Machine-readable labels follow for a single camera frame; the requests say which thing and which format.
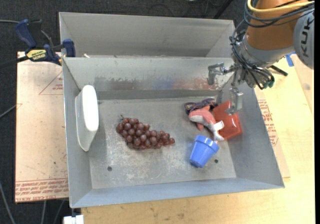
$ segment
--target wire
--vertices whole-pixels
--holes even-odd
[[[276,11],[282,11],[282,10],[291,10],[294,8],[307,7],[308,5],[314,3],[314,1],[311,1],[311,2],[303,2],[303,3],[292,4],[292,5],[286,5],[282,7],[275,7],[272,9],[256,9],[251,5],[251,2],[252,0],[247,0],[247,6],[254,13],[270,13],[270,12],[276,12]]]
[[[0,115],[0,118],[4,117],[6,114],[8,114],[11,110],[13,110],[17,105],[14,105],[10,107],[8,110],[6,110],[4,113]]]
[[[14,24],[18,24],[18,21],[13,21],[13,20],[0,20],[0,23],[14,23]]]
[[[47,206],[47,204],[46,204],[46,200],[44,201],[44,204],[43,204],[43,209],[42,209],[42,216],[41,216],[41,223],[40,224],[44,224],[43,222],[44,222],[44,220],[45,220],[45,217],[44,217],[44,214],[45,214],[45,209],[46,209],[46,206]]]
[[[61,209],[62,209],[62,206],[63,206],[64,202],[65,202],[65,201],[62,200],[62,202],[61,202],[61,204],[60,204],[60,206],[59,206],[59,209],[58,209],[58,211],[56,212],[56,216],[54,217],[53,224],[56,224],[56,221],[58,220],[59,213],[60,213],[60,211],[61,211]]]
[[[2,198],[3,198],[3,200],[4,200],[3,202],[5,203],[4,205],[5,205],[5,208],[7,209],[6,211],[7,211],[8,215],[9,215],[9,218],[10,218],[12,224],[16,224],[16,223],[15,223],[15,219],[14,219],[14,217],[12,216],[12,213],[11,213],[11,211],[10,211],[8,202],[6,201],[7,199],[6,199],[6,197],[5,197],[5,192],[3,191],[3,187],[2,187],[2,185],[1,185],[1,182],[0,182],[0,192],[1,192]]]
[[[235,34],[236,34],[237,30],[239,29],[239,27],[242,25],[243,22],[244,22],[244,20],[242,20],[237,25],[237,27],[235,28],[235,30],[233,32],[233,35],[230,38],[231,44],[232,44],[232,47],[233,47],[232,51],[233,51],[234,56],[238,59],[239,63],[242,65],[242,68],[253,77],[255,83],[262,90],[262,89],[266,88],[267,86],[272,86],[273,82],[275,81],[275,78],[272,75],[272,73],[269,72],[268,70],[260,68],[260,67],[257,67],[255,65],[251,65],[250,63],[248,63],[246,61],[246,59],[243,56],[240,56],[239,53],[237,52],[235,44],[236,44],[236,41],[239,39],[240,35],[236,36]],[[261,84],[257,80],[257,78],[254,75],[254,73],[259,74],[259,75],[263,76],[266,79],[266,82],[265,82],[265,84],[263,86],[261,86]]]

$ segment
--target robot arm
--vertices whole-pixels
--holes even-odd
[[[260,89],[272,87],[275,79],[268,68],[293,51],[310,68],[314,67],[314,1],[309,0],[247,0],[244,20],[230,38],[234,65],[219,65],[220,73],[233,72],[232,86],[246,82]],[[237,33],[243,22],[246,31]],[[217,74],[217,66],[209,69],[208,82]]]

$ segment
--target blue clamp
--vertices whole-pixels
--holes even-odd
[[[27,43],[30,49],[35,48],[37,45],[36,41],[33,39],[32,34],[28,29],[29,20],[24,19],[18,23],[15,27],[15,32],[18,35],[19,39]]]
[[[61,58],[56,54],[57,50],[66,49],[68,57],[75,57],[76,50],[71,39],[63,41],[62,45],[51,47],[49,44],[43,44],[43,31],[41,30],[42,20],[29,24],[28,19],[19,22],[15,27],[15,32],[19,39],[26,42],[28,49],[25,51],[25,58],[33,62],[47,61],[61,65]]]

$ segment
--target cardboard sheet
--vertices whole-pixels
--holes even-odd
[[[68,197],[62,67],[17,65],[15,201]]]

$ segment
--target blue plastic cup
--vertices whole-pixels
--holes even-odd
[[[190,156],[190,163],[202,168],[216,154],[219,146],[212,139],[198,135],[194,140],[194,147]]]

